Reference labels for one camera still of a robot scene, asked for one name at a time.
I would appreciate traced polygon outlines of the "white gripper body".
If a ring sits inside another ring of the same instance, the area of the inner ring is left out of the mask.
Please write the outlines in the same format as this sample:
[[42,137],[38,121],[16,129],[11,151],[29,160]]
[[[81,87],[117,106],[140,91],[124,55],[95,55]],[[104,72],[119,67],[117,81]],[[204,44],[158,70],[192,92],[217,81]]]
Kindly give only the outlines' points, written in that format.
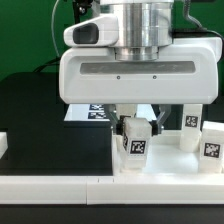
[[210,104],[218,96],[222,41],[177,38],[155,61],[123,62],[111,48],[71,48],[61,58],[67,104]]

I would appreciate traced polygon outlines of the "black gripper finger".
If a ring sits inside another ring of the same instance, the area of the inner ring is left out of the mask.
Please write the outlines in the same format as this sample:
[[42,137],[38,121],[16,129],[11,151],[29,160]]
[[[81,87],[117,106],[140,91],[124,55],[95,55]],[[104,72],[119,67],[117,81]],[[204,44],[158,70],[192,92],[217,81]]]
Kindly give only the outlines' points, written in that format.
[[160,104],[159,105],[159,115],[155,120],[150,122],[152,126],[152,135],[159,135],[162,133],[163,124],[171,114],[171,106],[168,104]]
[[104,111],[107,118],[110,120],[112,125],[112,130],[114,134],[123,134],[123,122],[117,117],[116,105],[115,104],[105,104]]

